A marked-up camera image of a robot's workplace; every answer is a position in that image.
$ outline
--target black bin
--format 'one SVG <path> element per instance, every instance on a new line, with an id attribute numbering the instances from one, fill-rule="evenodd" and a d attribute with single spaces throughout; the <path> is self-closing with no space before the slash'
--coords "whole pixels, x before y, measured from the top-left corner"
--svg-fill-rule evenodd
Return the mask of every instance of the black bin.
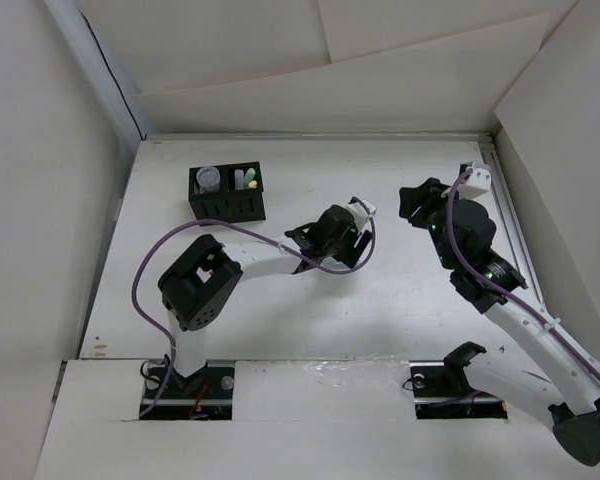
<path id="1" fill-rule="evenodd" d="M 262 200 L 264 185 L 260 162 L 208 166 L 213 166 L 220 171 L 220 190 L 218 192 L 199 193 L 196 173 L 206 166 L 189 169 L 189 204 L 198 220 L 214 218 L 229 223 L 239 223 L 266 219 Z M 243 170 L 246 173 L 250 168 L 256 171 L 254 180 L 258 182 L 258 187 L 236 190 L 234 172 Z"/>

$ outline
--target green object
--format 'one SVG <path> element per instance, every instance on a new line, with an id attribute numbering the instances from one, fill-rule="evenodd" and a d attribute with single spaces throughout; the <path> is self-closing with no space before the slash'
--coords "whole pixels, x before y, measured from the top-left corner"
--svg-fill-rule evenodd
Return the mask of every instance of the green object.
<path id="1" fill-rule="evenodd" d="M 244 185 L 244 188 L 249 188 L 249 184 L 256 178 L 256 169 L 255 168 L 250 168 L 249 170 L 247 170 L 247 172 L 244 174 L 244 180 L 242 181 L 242 184 Z"/>

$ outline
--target small object in box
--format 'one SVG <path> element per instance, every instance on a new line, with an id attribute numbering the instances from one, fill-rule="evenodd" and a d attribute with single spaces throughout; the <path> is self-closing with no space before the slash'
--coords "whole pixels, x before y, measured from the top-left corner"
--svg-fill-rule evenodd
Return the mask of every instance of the small object in box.
<path id="1" fill-rule="evenodd" d="M 198 172 L 210 168 L 219 172 L 220 183 L 218 191 L 207 193 L 201 188 Z M 244 183 L 247 174 L 252 176 L 250 183 L 254 182 L 254 188 Z M 263 191 L 264 184 L 259 162 L 189 169 L 189 204 L 198 220 L 214 218 L 229 223 L 265 220 Z"/>
<path id="2" fill-rule="evenodd" d="M 220 170 L 216 167 L 203 167 L 196 173 L 200 193 L 215 193 L 220 190 Z"/>

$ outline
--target robotic arm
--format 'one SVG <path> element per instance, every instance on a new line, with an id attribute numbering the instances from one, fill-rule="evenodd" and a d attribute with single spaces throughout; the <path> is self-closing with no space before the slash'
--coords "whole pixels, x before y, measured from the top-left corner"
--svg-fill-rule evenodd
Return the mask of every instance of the robotic arm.
<path id="1" fill-rule="evenodd" d="M 444 359 L 443 375 L 425 381 L 487 391 L 507 400 L 550 428 L 576 460 L 596 465 L 600 462 L 600 363 L 525 291 L 520 273 L 491 249 L 495 223 L 486 209 L 472 200 L 489 191 L 489 168 L 474 163 L 463 165 L 460 173 L 466 182 L 452 198 L 451 225 L 470 269 L 459 260 L 451 243 L 449 186 L 430 178 L 417 188 L 402 188 L 400 216 L 429 231 L 443 268 L 452 271 L 450 279 L 456 291 L 506 331 L 551 382 L 518 371 L 471 342 Z M 515 297 L 504 295 L 513 291 Z"/>
<path id="2" fill-rule="evenodd" d="M 186 384 L 205 367 L 206 327 L 218 317 L 239 282 L 299 274 L 327 259 L 354 268 L 372 240 L 371 232 L 364 229 L 374 214 L 375 207 L 368 202 L 364 207 L 353 200 L 346 207 L 332 205 L 317 222 L 278 237 L 279 248 L 263 242 L 223 245 L 212 235 L 198 237 L 158 281 L 176 340 L 174 369 L 180 382 Z"/>

